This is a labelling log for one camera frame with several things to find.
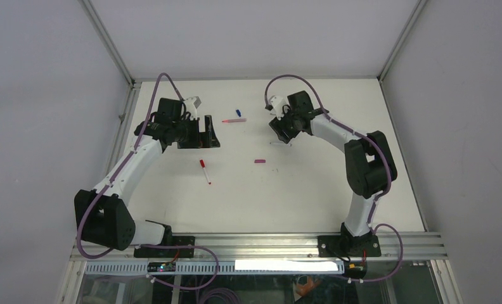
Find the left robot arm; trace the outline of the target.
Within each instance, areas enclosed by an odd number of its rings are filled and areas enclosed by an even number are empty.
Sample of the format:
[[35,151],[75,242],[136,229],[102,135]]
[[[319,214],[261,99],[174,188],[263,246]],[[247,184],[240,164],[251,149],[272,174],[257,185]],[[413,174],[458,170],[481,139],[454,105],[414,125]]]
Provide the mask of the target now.
[[198,116],[201,103],[198,96],[160,98],[157,111],[136,127],[131,145],[108,175],[92,190],[78,191],[74,207],[80,242],[119,251],[148,244],[157,257],[171,253],[168,226],[133,219],[128,204],[143,175],[172,144],[179,149],[220,147],[211,115]]

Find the white pen black tip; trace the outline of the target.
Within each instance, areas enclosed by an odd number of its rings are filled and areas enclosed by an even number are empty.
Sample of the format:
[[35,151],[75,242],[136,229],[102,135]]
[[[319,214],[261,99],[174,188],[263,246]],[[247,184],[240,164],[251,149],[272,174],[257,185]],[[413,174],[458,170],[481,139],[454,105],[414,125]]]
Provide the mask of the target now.
[[292,143],[284,143],[284,142],[270,142],[269,144],[273,146],[283,146],[283,147],[292,146]]

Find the pink pen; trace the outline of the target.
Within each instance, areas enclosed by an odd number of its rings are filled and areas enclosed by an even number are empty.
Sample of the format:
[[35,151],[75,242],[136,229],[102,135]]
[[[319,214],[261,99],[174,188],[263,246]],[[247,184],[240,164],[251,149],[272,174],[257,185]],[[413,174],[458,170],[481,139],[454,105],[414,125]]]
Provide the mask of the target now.
[[225,123],[225,124],[232,124],[232,123],[240,123],[240,122],[246,122],[247,119],[246,118],[234,118],[234,119],[226,119],[226,120],[222,120],[222,123]]

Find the white pen red tip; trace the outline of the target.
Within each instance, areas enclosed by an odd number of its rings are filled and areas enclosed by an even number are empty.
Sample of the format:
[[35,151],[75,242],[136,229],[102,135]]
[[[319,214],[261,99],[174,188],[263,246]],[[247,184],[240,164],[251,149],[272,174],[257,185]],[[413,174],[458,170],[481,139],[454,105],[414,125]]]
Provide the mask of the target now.
[[204,175],[205,175],[205,178],[206,178],[207,183],[208,183],[209,185],[211,185],[211,184],[212,184],[212,181],[211,181],[211,179],[210,179],[210,177],[209,177],[209,174],[208,174],[208,172],[207,172],[206,167],[202,167],[202,169],[203,169],[203,172],[204,172]]

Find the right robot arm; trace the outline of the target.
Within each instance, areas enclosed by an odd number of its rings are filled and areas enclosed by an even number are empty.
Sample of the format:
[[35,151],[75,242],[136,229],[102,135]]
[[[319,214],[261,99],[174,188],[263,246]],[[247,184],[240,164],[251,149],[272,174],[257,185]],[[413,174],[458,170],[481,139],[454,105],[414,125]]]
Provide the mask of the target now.
[[362,134],[335,120],[323,107],[314,108],[305,91],[287,97],[273,96],[265,102],[275,115],[269,122],[278,139],[288,144],[300,133],[325,140],[344,154],[347,182],[352,200],[340,237],[327,245],[331,253],[353,257],[377,243],[371,221],[378,200],[397,178],[397,169],[383,132]]

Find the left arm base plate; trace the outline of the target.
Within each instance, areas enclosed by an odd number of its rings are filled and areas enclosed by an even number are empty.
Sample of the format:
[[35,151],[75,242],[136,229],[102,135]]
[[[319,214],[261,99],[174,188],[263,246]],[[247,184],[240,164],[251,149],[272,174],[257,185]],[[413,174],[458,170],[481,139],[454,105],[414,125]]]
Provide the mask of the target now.
[[193,258],[195,240],[195,236],[173,235],[162,241],[162,249],[141,246],[134,250],[133,257],[170,259],[178,255],[179,258]]

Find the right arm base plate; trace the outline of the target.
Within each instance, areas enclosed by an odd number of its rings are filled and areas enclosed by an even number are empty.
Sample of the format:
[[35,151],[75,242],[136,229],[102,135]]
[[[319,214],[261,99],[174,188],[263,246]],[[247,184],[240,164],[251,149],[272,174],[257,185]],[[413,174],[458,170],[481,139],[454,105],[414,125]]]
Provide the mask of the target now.
[[346,235],[321,235],[317,237],[318,252],[322,258],[326,257],[380,257],[382,251],[378,236],[351,237]]

